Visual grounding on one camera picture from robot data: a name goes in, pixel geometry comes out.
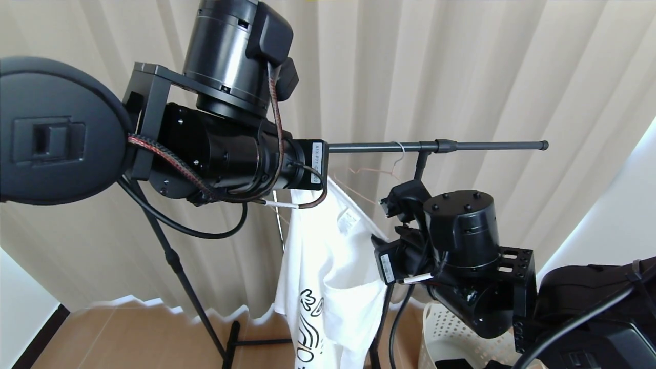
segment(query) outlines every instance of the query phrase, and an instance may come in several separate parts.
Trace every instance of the perforated basket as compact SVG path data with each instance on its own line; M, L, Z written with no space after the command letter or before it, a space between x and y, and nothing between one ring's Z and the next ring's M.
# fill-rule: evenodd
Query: perforated basket
M419 369L435 369L438 360L463 358L474 369L483 369L490 360L513 365L520 354L515 352L510 332L493 339L478 337L465 323L440 303L424 307L424 333L419 353ZM543 369L535 360L529 369Z

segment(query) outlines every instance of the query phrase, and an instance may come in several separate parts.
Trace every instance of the white t-shirt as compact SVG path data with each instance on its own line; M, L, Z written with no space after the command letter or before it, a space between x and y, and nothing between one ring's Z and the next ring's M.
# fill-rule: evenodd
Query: white t-shirt
M372 234L386 240L329 179L326 199L292 211L274 309L287 316L295 369L363 368L380 322L385 285ZM292 190L295 204L320 191Z

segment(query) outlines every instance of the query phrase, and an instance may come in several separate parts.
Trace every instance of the floor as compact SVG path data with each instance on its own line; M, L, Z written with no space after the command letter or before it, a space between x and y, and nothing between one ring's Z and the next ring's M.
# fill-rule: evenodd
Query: floor
M387 342L396 311L390 311L383 332L380 361L389 368ZM232 322L210 316L222 342ZM287 323L278 314L255 324L243 313L240 340L289 338ZM408 305L395 338L396 367L417 367L421 311ZM117 307L94 307L69 316L38 358L33 369L45 368L220 368L221 357L202 324L159 305L131 301ZM294 368L291 344L239 347L232 368Z

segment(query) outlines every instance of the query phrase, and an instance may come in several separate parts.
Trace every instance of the label sticker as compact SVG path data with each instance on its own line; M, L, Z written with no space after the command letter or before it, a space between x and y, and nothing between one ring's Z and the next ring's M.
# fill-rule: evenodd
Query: label sticker
M312 167L319 172L321 172L321 164L323 163L323 143L322 142L313 142L312 143ZM312 174L310 177L310 183L321 183L321 179L316 175Z
M385 273L385 282L390 283L394 281L394 273L392 272L392 263L390 263L390 256L384 254L380 257L380 263L382 264L382 271Z
M339 232L348 236L353 227L360 221L360 216L353 210L347 209L339 219L337 219L337 228Z

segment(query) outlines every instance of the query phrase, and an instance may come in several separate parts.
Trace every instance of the wall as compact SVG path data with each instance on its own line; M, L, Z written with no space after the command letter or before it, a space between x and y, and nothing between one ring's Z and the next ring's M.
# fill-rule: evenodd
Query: wall
M655 205L656 119L538 279L564 265L624 265L656 256Z
M0 249L0 369L10 369L59 302Z

